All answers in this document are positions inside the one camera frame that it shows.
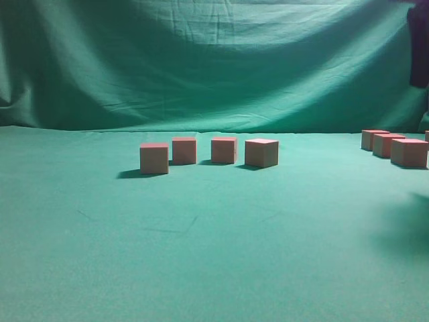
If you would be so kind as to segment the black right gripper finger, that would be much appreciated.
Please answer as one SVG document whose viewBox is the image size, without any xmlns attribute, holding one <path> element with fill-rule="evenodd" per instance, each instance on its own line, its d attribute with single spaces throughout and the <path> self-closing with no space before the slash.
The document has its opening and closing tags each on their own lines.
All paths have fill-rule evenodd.
<svg viewBox="0 0 429 322">
<path fill-rule="evenodd" d="M 428 2 L 416 1 L 407 12 L 411 39 L 410 84 L 417 88 L 428 87 Z"/>
</svg>

